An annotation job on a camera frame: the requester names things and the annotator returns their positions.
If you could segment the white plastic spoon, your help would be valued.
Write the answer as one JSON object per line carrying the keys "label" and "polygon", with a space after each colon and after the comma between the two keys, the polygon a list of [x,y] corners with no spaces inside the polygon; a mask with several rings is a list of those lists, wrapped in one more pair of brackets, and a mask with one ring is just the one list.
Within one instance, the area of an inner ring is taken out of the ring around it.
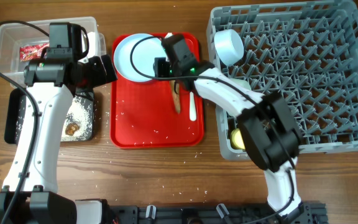
{"label": "white plastic spoon", "polygon": [[191,121],[196,121],[197,113],[196,113],[196,105],[195,105],[195,96],[193,92],[189,93],[190,100],[189,100],[189,117]]}

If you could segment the light blue plate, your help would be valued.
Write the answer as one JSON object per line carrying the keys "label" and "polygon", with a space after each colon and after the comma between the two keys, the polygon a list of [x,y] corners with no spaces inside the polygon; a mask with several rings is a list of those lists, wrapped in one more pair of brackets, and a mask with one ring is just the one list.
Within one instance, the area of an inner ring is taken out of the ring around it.
{"label": "light blue plate", "polygon": [[[131,64],[130,54],[138,41],[151,37],[150,34],[132,34],[125,37],[118,43],[114,51],[114,65],[118,73],[125,79],[132,82],[144,83],[151,81],[150,78],[144,77],[136,72]],[[161,45],[161,40],[153,37],[139,43],[133,53],[132,61],[136,69],[141,73],[154,77],[155,58],[166,58],[165,51]]]}

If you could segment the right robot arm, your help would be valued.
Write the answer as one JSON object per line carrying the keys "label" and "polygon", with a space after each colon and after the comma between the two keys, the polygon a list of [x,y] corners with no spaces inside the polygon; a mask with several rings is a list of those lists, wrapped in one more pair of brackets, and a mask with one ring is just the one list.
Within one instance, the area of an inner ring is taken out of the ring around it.
{"label": "right robot arm", "polygon": [[248,90],[198,61],[181,34],[164,37],[162,48],[168,60],[156,65],[157,78],[180,83],[236,117],[247,155],[264,172],[269,206],[289,221],[301,203],[295,177],[301,132],[282,95]]}

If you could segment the red snack wrapper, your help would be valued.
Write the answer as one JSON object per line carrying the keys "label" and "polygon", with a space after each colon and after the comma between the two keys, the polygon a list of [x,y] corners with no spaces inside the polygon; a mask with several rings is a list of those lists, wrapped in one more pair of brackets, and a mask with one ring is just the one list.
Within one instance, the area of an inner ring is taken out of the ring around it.
{"label": "red snack wrapper", "polygon": [[19,59],[21,62],[26,62],[32,59],[40,58],[43,49],[49,47],[49,43],[26,45],[19,49]]}

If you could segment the brown carrot-shaped food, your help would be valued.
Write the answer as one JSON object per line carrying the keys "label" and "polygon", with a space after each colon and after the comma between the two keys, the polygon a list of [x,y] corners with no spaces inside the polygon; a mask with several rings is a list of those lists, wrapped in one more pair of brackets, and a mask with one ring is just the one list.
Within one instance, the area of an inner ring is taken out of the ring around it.
{"label": "brown carrot-shaped food", "polygon": [[175,111],[180,114],[181,112],[181,105],[180,105],[180,86],[179,84],[175,81],[172,80],[170,81],[170,88],[172,91],[172,99],[173,99],[173,104],[175,107]]}

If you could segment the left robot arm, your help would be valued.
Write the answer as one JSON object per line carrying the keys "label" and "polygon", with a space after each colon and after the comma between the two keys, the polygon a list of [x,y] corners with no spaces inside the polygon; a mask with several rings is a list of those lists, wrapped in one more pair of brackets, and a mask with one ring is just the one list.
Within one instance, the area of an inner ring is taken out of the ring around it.
{"label": "left robot arm", "polygon": [[84,27],[53,22],[49,46],[24,70],[17,86],[26,98],[16,155],[0,190],[0,223],[112,223],[105,199],[58,194],[57,160],[66,115],[77,90],[116,81],[108,55],[88,57]]}

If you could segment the brown food scrap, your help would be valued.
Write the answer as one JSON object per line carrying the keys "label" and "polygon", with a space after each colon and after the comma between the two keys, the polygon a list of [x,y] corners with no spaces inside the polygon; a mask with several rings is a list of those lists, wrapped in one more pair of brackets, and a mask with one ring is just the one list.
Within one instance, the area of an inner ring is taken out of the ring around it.
{"label": "brown food scrap", "polygon": [[76,123],[70,123],[66,127],[65,134],[73,136],[79,129],[80,127]]}

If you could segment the white rice pile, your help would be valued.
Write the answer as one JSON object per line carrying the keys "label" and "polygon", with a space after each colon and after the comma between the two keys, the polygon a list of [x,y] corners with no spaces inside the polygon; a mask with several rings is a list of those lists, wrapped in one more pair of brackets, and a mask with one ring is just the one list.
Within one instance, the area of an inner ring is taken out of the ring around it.
{"label": "white rice pile", "polygon": [[[87,141],[92,138],[93,108],[94,106],[92,101],[80,96],[74,97],[65,118],[61,142]],[[80,127],[80,129],[73,136],[65,134],[66,127],[70,123],[76,123]]]}

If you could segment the mint green bowl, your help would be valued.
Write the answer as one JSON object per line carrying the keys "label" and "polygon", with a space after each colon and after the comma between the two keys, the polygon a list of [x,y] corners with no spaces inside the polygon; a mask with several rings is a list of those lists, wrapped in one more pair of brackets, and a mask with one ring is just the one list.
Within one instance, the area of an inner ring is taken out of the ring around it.
{"label": "mint green bowl", "polygon": [[250,84],[248,81],[243,80],[243,79],[236,79],[236,78],[231,78],[231,81],[233,81],[234,83],[242,86],[243,88],[247,89],[247,90],[251,90]]}

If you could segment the light blue bowl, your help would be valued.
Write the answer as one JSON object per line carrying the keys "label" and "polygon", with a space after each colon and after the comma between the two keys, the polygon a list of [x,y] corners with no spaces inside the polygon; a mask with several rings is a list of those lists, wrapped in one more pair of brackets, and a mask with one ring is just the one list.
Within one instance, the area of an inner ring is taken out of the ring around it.
{"label": "light blue bowl", "polygon": [[244,56],[244,44],[240,35],[233,29],[218,31],[214,36],[216,53],[226,66],[240,61]]}

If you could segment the yellow plastic cup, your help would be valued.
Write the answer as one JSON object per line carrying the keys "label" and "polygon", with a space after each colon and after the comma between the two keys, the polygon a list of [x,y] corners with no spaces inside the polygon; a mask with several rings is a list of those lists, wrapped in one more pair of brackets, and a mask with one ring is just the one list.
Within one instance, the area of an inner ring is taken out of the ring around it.
{"label": "yellow plastic cup", "polygon": [[230,142],[233,149],[245,150],[244,141],[242,139],[241,131],[239,128],[233,130],[230,135]]}

